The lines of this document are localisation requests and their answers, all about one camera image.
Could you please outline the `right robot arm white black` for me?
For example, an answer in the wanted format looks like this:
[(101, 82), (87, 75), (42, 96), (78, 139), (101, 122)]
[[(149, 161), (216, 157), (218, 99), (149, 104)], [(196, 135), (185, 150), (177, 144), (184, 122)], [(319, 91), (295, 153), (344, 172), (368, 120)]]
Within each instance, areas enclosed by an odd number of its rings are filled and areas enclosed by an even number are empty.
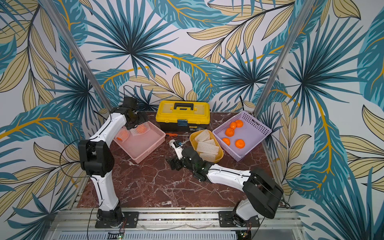
[(189, 170), (199, 182), (220, 184), (243, 192), (241, 200), (234, 208), (236, 218), (247, 221), (261, 215), (273, 219), (283, 199), (283, 189), (262, 169), (240, 171), (204, 161), (192, 148), (184, 149), (171, 144), (176, 156), (167, 162), (172, 170)]

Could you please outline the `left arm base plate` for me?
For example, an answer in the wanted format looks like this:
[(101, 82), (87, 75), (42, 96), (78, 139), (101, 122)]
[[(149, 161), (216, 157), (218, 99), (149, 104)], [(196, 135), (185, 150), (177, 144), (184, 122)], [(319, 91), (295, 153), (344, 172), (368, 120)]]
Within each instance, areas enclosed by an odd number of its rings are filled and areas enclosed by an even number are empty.
[(96, 229), (134, 229), (137, 227), (139, 212), (104, 213), (98, 214)]

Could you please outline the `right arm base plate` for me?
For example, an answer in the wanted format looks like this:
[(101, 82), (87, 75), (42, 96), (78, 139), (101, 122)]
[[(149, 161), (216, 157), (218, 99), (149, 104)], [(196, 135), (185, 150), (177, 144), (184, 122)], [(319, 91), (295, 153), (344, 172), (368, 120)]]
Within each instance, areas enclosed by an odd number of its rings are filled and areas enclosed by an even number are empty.
[(260, 226), (259, 216), (251, 217), (249, 220), (243, 220), (233, 211), (219, 211), (218, 215), (221, 228), (256, 228)]

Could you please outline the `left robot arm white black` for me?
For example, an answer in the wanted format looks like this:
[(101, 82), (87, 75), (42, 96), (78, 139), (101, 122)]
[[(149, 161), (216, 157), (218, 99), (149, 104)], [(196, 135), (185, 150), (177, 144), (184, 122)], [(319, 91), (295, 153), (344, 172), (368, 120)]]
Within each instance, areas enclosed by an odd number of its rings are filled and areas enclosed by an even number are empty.
[(120, 201), (115, 193), (112, 170), (115, 159), (110, 145), (125, 127), (133, 129), (148, 121), (147, 114), (130, 107), (116, 107), (101, 128), (87, 140), (78, 144), (81, 168), (91, 177), (99, 200), (98, 219), (117, 225), (123, 221)]

